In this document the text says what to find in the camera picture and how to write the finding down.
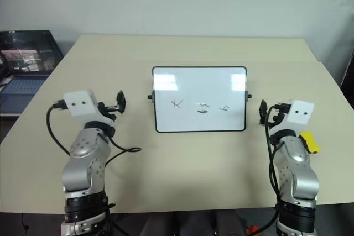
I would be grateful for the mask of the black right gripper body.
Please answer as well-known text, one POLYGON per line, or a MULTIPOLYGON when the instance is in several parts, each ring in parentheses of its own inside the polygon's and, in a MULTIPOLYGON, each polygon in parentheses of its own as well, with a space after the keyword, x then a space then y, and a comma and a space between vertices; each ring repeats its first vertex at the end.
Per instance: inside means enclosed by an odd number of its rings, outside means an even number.
POLYGON ((273 109, 278 111, 278 113, 275 116, 273 116, 273 118, 272 118, 273 121, 269 122, 268 124, 270 126, 276 126, 276 125, 280 124, 283 121, 285 115, 288 114, 288 112, 290 110, 290 104, 280 103, 280 104, 275 104, 272 107, 273 107, 273 109))

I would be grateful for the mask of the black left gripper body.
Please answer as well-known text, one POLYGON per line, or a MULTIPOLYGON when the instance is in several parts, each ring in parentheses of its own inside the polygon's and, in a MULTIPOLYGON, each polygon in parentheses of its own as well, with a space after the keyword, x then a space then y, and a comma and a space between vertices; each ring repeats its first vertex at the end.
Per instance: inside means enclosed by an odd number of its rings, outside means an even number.
POLYGON ((105 106, 105 104, 103 102, 99 102, 97 105, 97 108, 103 116, 109 118, 113 122, 116 121, 117 117, 115 114, 113 114, 113 112, 119 111, 119 105, 105 106))

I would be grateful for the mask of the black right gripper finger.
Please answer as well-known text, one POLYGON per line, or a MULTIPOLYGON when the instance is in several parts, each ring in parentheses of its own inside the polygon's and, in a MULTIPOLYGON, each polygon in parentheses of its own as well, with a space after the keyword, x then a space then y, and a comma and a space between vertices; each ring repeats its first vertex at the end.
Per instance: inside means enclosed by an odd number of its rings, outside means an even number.
POLYGON ((263 99, 260 103, 260 106, 259 106, 259 116, 260 116, 259 123, 260 123, 260 125, 265 125, 267 110, 268 110, 267 103, 263 99))

